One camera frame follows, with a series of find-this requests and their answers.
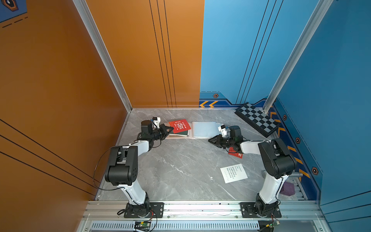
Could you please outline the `dark green card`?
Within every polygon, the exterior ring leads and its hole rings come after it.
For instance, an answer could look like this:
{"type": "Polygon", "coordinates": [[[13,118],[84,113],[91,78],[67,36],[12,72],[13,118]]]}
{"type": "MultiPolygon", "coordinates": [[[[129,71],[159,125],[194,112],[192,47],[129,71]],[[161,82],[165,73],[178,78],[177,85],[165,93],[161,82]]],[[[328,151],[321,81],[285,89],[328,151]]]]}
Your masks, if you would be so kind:
{"type": "Polygon", "coordinates": [[[177,132],[177,133],[175,133],[175,132],[172,131],[169,134],[169,136],[180,136],[180,137],[187,137],[188,135],[189,135],[189,131],[188,130],[177,132]]]}

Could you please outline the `white card small text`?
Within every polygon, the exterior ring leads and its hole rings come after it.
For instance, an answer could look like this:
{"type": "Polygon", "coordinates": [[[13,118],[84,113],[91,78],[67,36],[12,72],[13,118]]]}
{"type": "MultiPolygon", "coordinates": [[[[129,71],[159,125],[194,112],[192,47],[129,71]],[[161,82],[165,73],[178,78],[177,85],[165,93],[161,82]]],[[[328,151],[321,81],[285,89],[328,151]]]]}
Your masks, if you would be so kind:
{"type": "Polygon", "coordinates": [[[226,184],[248,178],[242,164],[223,167],[220,171],[226,184]]]}

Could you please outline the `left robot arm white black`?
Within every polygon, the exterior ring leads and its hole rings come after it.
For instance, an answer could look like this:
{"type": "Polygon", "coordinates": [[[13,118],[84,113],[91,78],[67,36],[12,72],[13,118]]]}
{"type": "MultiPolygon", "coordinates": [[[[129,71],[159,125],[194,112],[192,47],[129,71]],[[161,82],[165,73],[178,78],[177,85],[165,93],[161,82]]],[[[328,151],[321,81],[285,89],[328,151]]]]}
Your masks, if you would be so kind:
{"type": "Polygon", "coordinates": [[[174,130],[171,126],[160,124],[160,119],[141,122],[141,132],[135,142],[110,148],[104,178],[105,181],[121,190],[128,199],[124,213],[129,217],[146,217],[150,214],[150,201],[138,180],[138,157],[149,152],[155,141],[163,141],[174,130]]]}

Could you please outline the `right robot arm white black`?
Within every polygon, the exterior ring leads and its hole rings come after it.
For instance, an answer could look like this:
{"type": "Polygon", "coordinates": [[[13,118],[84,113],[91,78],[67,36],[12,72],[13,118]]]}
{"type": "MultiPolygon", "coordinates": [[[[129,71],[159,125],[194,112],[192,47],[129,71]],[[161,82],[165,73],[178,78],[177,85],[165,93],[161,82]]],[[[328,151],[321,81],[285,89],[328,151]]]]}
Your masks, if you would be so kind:
{"type": "Polygon", "coordinates": [[[263,187],[257,194],[255,203],[241,204],[243,216],[251,215],[259,218],[281,216],[278,194],[297,167],[297,162],[284,141],[280,138],[262,141],[247,140],[242,136],[238,126],[229,127],[230,136],[225,133],[224,125],[219,128],[223,132],[208,139],[209,143],[227,151],[232,148],[232,154],[260,155],[266,172],[263,187]]]}

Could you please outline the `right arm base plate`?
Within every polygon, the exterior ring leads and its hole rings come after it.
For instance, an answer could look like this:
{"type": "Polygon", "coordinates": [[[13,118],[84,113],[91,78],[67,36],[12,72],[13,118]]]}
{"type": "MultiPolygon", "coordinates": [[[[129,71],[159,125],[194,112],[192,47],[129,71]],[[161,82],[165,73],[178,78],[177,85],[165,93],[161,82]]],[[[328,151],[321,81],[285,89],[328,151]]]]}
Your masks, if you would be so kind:
{"type": "Polygon", "coordinates": [[[243,218],[281,218],[278,203],[263,204],[261,202],[241,202],[240,209],[243,218]]]}

